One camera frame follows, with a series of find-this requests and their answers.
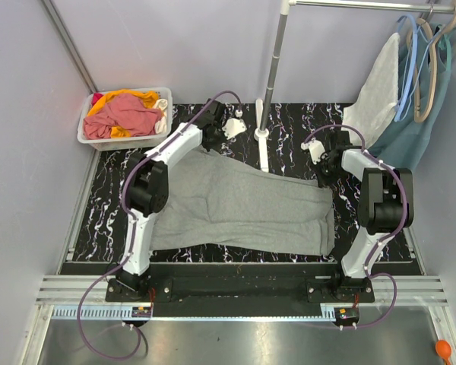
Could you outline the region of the grey t shirt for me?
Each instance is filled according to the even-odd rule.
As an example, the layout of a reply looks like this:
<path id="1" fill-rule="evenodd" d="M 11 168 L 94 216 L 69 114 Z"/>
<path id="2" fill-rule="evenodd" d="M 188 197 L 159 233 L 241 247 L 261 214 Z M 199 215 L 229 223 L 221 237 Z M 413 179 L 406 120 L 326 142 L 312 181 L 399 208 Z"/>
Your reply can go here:
<path id="1" fill-rule="evenodd" d="M 208 243 L 326 256 L 334 248 L 331 190 L 194 149 L 169 170 L 169 199 L 152 247 Z"/>

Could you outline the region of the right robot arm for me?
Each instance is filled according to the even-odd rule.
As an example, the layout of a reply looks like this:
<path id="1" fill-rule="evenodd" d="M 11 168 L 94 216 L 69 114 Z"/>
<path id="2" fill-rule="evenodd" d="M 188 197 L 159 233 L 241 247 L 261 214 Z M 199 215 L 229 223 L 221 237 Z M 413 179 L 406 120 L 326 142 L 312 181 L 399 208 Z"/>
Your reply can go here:
<path id="1" fill-rule="evenodd" d="M 369 285 L 372 266 L 388 242 L 413 223 L 413 175 L 375 159 L 350 143 L 350 134 L 333 131 L 326 142 L 309 142 L 311 165 L 318 185 L 332 184 L 349 173 L 360 182 L 357 235 L 328 286 L 340 295 L 358 293 Z"/>

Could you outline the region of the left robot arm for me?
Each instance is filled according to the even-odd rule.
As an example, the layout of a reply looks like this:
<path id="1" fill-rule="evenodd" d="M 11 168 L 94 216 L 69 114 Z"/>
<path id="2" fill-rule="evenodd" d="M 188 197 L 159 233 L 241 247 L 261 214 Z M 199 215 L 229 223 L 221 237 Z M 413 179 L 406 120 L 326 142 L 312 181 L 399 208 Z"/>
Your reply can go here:
<path id="1" fill-rule="evenodd" d="M 115 271 L 121 285 L 140 290 L 142 276 L 150 265 L 154 224 L 169 198 L 169 169 L 189 151 L 217 143 L 223 136 L 225 109 L 221 102 L 209 100 L 200 112 L 181 122 L 174 133 L 154 149 L 130 158 L 121 200 L 128 215 L 125 251 L 120 269 Z"/>

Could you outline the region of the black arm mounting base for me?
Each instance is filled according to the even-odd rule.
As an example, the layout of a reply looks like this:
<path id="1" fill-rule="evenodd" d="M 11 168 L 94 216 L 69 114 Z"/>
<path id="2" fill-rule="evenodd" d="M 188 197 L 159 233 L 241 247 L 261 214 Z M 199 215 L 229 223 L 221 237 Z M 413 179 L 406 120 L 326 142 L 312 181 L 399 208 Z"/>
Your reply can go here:
<path id="1" fill-rule="evenodd" d="M 345 278 L 334 263 L 153 263 L 128 284 L 110 278 L 109 302 L 154 302 L 156 319 L 311 319 L 322 304 L 374 303 L 367 278 Z"/>

